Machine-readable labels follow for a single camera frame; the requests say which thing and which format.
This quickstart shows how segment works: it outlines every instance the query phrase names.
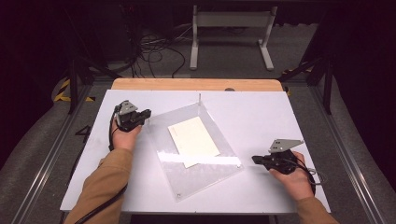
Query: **dark floor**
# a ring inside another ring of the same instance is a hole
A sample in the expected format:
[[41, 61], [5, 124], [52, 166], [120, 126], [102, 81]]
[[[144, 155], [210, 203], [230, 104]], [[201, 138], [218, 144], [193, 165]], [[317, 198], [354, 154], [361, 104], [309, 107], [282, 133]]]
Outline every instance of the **dark floor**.
[[[240, 35], [206, 30], [201, 33], [196, 71], [189, 69], [191, 41], [186, 39], [173, 46], [185, 60], [176, 77], [277, 78], [284, 70], [298, 65], [315, 30], [316, 25], [274, 27], [268, 44], [275, 66], [272, 72], [266, 71], [256, 43], [260, 30], [247, 29]], [[182, 65], [183, 58], [172, 50], [165, 49], [161, 54], [163, 59], [152, 64], [152, 71], [155, 77], [170, 77]], [[138, 68], [136, 70], [140, 77], [153, 77], [147, 63], [140, 61], [139, 65], [141, 72]], [[110, 67], [117, 66], [120, 64], [113, 63]], [[121, 74], [131, 76], [130, 70]], [[332, 215], [340, 223], [395, 223], [396, 194], [363, 144], [337, 86], [333, 85], [332, 115], [329, 116], [320, 104], [322, 83], [317, 87], [307, 87], [305, 76], [300, 74], [284, 85], [290, 88], [290, 103], [311, 157], [317, 169], [327, 176], [328, 181], [323, 188]], [[62, 84], [60, 80], [54, 87], [54, 95]], [[77, 113], [70, 116], [67, 114], [70, 103], [55, 102], [54, 107], [23, 137], [0, 171], [0, 223], [59, 223], [59, 207], [67, 190], [67, 181], [76, 157], [84, 147], [84, 136], [76, 133], [87, 125], [93, 125], [110, 87], [111, 80], [97, 76], [93, 86], [79, 88], [85, 96], [95, 97], [94, 102], [83, 102]], [[59, 139], [62, 130], [67, 132], [64, 139]], [[55, 148], [59, 149], [57, 153], [53, 153]], [[343, 150], [351, 156], [349, 160], [345, 159]], [[363, 186], [367, 189], [362, 189], [359, 179], [356, 180], [360, 177], [354, 176], [356, 169], [361, 172], [363, 184], [366, 184]], [[35, 184], [38, 187], [31, 189], [35, 178], [43, 180], [43, 183]], [[362, 195], [367, 196], [364, 192], [372, 198], [362, 198]], [[225, 222], [225, 217], [210, 217], [210, 220], [209, 217], [173, 218], [134, 216], [132, 221]], [[275, 223], [274, 217], [226, 218], [228, 223], [266, 223], [267, 220]], [[278, 223], [299, 223], [295, 214], [276, 218]], [[130, 223], [130, 219], [130, 215], [124, 214], [120, 223]]]

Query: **sleeve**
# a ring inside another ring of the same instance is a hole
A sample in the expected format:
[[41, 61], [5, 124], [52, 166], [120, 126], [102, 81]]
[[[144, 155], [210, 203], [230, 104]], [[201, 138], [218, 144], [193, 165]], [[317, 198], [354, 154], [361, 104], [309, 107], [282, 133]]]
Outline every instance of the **sleeve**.
[[[93, 209], [114, 197], [128, 183], [133, 155], [126, 149], [114, 149], [84, 181], [77, 204], [64, 223], [76, 223]], [[123, 196], [86, 223], [119, 223]]]
[[338, 222], [326, 211], [320, 200], [315, 197], [297, 201], [297, 213], [302, 224], [337, 224]]

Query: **white table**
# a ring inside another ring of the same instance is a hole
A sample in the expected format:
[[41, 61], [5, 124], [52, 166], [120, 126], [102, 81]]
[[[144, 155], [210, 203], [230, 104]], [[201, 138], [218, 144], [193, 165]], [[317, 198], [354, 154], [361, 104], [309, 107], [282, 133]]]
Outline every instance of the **white table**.
[[[122, 211], [251, 215], [295, 212], [294, 201], [283, 186], [251, 159], [253, 155], [269, 154], [268, 148], [276, 138], [304, 139], [288, 96], [283, 91], [107, 91], [61, 210], [73, 208], [85, 178], [108, 153], [108, 124], [115, 105], [130, 100], [139, 110], [151, 109], [151, 116], [155, 117], [196, 103], [200, 93], [202, 102], [242, 162], [244, 170], [176, 202], [147, 126], [144, 126], [136, 143], [133, 171]], [[306, 165], [315, 168], [306, 144], [293, 150], [303, 153]], [[317, 186], [316, 196], [330, 212], [321, 186]]]

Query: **white paper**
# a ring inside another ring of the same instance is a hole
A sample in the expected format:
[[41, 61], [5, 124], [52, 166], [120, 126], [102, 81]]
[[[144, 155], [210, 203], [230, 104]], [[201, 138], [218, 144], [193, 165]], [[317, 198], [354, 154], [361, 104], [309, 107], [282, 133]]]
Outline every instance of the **white paper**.
[[184, 166], [189, 168], [205, 160], [218, 156], [219, 150], [199, 117], [188, 119], [168, 127], [178, 153], [184, 158]]

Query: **person's left hand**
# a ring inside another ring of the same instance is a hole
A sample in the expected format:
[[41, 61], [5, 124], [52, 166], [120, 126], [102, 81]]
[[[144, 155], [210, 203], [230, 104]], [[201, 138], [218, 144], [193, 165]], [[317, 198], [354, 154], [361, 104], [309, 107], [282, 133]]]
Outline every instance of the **person's left hand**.
[[116, 120], [113, 119], [111, 132], [113, 133], [113, 147], [127, 149], [131, 152], [134, 151], [134, 145], [136, 143], [136, 137], [142, 130], [142, 125], [135, 127], [128, 133], [125, 133], [118, 129]]

